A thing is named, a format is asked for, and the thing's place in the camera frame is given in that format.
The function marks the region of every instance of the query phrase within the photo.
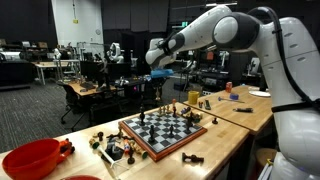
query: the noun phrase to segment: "red plastic bowl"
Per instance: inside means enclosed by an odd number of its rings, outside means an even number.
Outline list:
[[[59,141],[42,139],[11,151],[2,162],[4,171],[12,179],[42,179],[57,166]]]
[[[101,179],[96,178],[94,176],[78,175],[78,176],[63,178],[62,180],[101,180]]]

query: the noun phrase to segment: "black chess piece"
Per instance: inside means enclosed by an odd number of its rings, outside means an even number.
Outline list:
[[[148,139],[148,142],[153,143],[154,142],[154,137],[153,137],[154,136],[154,126],[153,125],[150,126],[149,134],[150,134],[150,137]]]
[[[140,114],[140,120],[141,120],[140,121],[140,126],[144,126],[145,122],[143,120],[145,118],[145,114],[144,114],[144,107],[143,106],[140,107],[140,112],[141,112],[141,114]]]
[[[187,159],[189,159],[191,162],[204,162],[204,158],[202,157],[197,157],[196,155],[187,156],[186,153],[182,153],[182,161],[187,162]]]
[[[128,158],[128,164],[133,164],[135,162],[135,159],[133,157],[133,149],[130,147],[129,150],[129,158]]]
[[[191,122],[189,119],[191,119],[191,118],[188,118],[188,119],[187,119],[187,121],[186,121],[186,130],[184,130],[184,132],[185,132],[186,134],[190,134],[190,133],[191,133],[190,127],[191,127],[192,122]]]
[[[173,135],[173,125],[171,124],[170,126],[170,134],[168,135],[169,138],[173,138],[174,135]]]
[[[215,117],[214,120],[212,121],[213,124],[218,124],[217,118]]]
[[[177,117],[176,111],[177,111],[177,108],[176,108],[175,106],[173,106],[173,114],[172,114],[172,117]]]

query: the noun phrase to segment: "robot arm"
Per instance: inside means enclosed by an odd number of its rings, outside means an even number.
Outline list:
[[[119,43],[112,43],[110,46],[110,50],[107,52],[107,55],[111,61],[115,61],[117,63],[123,62],[123,56]]]
[[[177,34],[165,40],[152,39],[146,54],[147,63],[151,69],[162,68],[174,62],[176,52],[198,49],[211,44],[215,24],[229,14],[231,10],[227,6],[217,6],[202,14]]]
[[[263,24],[249,14],[217,6],[165,40],[153,39],[146,54],[152,69],[172,62],[178,51],[213,44],[233,52],[257,54],[272,96],[281,152],[272,179],[320,179],[320,55],[305,26],[296,18]]]

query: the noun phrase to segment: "chess piece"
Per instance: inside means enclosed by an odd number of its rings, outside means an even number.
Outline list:
[[[103,141],[103,132],[98,132],[99,141]]]
[[[175,106],[173,106],[173,114],[172,114],[172,117],[177,117],[176,111],[177,111],[177,108],[176,108]]]
[[[167,105],[166,113],[167,113],[167,114],[170,114],[170,106],[169,106],[169,104]]]
[[[166,107],[165,107],[165,106],[162,107],[162,114],[163,114],[163,115],[166,114]]]
[[[159,107],[158,113],[159,113],[158,116],[162,115],[162,108],[161,107]]]
[[[143,150],[140,146],[138,146],[135,141],[131,140],[131,141],[129,141],[129,144],[134,152],[141,155],[142,159],[145,159],[148,157],[148,152]]]
[[[140,111],[141,111],[141,114],[140,114],[140,126],[144,126],[145,125],[145,122],[143,121],[144,118],[146,117],[145,114],[144,114],[144,108],[141,106],[140,108]]]
[[[173,135],[173,125],[172,124],[170,126],[170,133],[169,133],[168,137],[169,138],[173,138],[174,137],[174,135]]]
[[[173,108],[173,107],[176,107],[176,102],[177,102],[176,99],[172,99],[172,108]]]
[[[117,136],[118,136],[119,139],[121,139],[122,136],[123,136],[122,127],[119,125],[118,129],[119,129],[119,132],[118,132]]]
[[[160,101],[160,92],[159,92],[159,88],[157,88],[157,92],[156,92],[156,101]]]
[[[182,161],[183,162],[200,162],[203,163],[204,162],[204,158],[202,157],[197,157],[196,155],[191,155],[191,156],[187,156],[186,153],[182,153]]]
[[[150,137],[148,139],[148,142],[153,143],[154,142],[154,137],[153,137],[154,136],[154,126],[153,125],[150,126],[149,134],[150,134]]]
[[[218,124],[217,118],[215,117],[212,121],[213,124]]]
[[[186,129],[184,130],[184,132],[186,134],[190,134],[191,133],[191,131],[190,131],[191,124],[192,124],[192,120],[189,117],[189,118],[187,118],[187,121],[186,121]]]
[[[129,158],[128,158],[128,164],[133,164],[135,162],[135,159],[133,157],[133,149],[130,148],[129,150]]]

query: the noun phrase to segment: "mug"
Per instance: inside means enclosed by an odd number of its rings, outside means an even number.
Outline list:
[[[199,92],[198,91],[189,91],[188,92],[188,102],[189,104],[197,104],[199,98]]]

